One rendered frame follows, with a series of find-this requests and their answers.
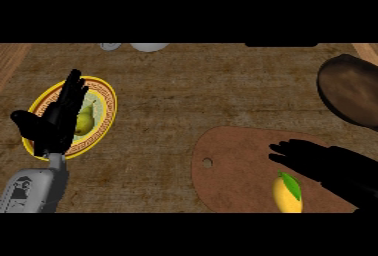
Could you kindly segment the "brown cutting board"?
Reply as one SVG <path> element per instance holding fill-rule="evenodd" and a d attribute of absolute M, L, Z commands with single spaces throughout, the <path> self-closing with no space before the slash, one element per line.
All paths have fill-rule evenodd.
<path fill-rule="evenodd" d="M 214 212 L 278 213 L 273 181 L 287 172 L 300 181 L 304 213 L 352 213 L 355 206 L 321 184 L 269 159 L 270 144 L 290 139 L 327 143 L 291 131 L 220 126 L 200 137 L 192 155 L 192 181 Z"/>

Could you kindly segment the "white round object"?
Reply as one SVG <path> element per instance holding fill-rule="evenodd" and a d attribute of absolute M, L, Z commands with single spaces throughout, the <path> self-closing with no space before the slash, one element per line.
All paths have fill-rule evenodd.
<path fill-rule="evenodd" d="M 141 52 L 157 52 L 167 46 L 167 43 L 132 43 L 132 47 Z"/>

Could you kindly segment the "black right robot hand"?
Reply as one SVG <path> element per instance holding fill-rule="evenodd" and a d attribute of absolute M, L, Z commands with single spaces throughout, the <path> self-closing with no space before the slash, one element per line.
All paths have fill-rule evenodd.
<path fill-rule="evenodd" d="M 269 159 L 321 183 L 359 214 L 378 214 L 378 161 L 338 146 L 300 139 L 270 144 Z"/>

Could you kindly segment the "green pear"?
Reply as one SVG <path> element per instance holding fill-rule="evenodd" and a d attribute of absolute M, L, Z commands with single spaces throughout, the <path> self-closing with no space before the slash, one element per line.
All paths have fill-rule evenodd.
<path fill-rule="evenodd" d="M 74 132 L 77 136 L 84 136 L 93 129 L 93 126 L 95 126 L 93 105 L 95 103 L 90 103 L 90 105 L 84 107 L 84 109 L 77 115 L 77 125 L 76 125 L 76 132 Z"/>

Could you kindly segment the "yellow patterned plate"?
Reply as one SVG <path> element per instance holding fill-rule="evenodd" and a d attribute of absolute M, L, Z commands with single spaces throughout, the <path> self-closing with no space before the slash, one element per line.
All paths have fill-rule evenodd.
<path fill-rule="evenodd" d="M 115 120 L 117 115 L 117 95 L 110 83 L 98 77 L 84 76 L 86 93 L 83 106 L 93 107 L 95 127 L 83 136 L 74 136 L 71 148 L 65 153 L 65 158 L 73 159 L 84 154 L 102 140 Z M 40 116 L 48 108 L 48 105 L 58 100 L 62 90 L 64 81 L 55 84 L 37 97 L 28 111 Z"/>

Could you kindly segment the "yellow lemon with green leaf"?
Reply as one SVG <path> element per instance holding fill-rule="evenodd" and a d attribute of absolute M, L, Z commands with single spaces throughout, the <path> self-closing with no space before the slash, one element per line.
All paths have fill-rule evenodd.
<path fill-rule="evenodd" d="M 303 212 L 301 186 L 297 178 L 279 171 L 273 181 L 273 200 L 282 213 Z"/>

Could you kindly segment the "dark brown pan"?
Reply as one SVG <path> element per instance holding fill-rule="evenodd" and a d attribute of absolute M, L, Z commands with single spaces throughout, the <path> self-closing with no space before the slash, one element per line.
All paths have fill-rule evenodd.
<path fill-rule="evenodd" d="M 316 87 L 331 112 L 346 122 L 378 132 L 378 66 L 341 54 L 322 64 Z"/>

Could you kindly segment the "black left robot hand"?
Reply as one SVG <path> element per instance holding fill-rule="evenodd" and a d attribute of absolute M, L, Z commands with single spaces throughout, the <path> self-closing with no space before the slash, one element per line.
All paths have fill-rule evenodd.
<path fill-rule="evenodd" d="M 71 70 L 58 100 L 53 101 L 42 116 L 25 110 L 11 114 L 21 136 L 34 142 L 33 154 L 45 157 L 50 153 L 64 154 L 73 143 L 77 115 L 89 87 L 84 85 L 81 71 Z"/>

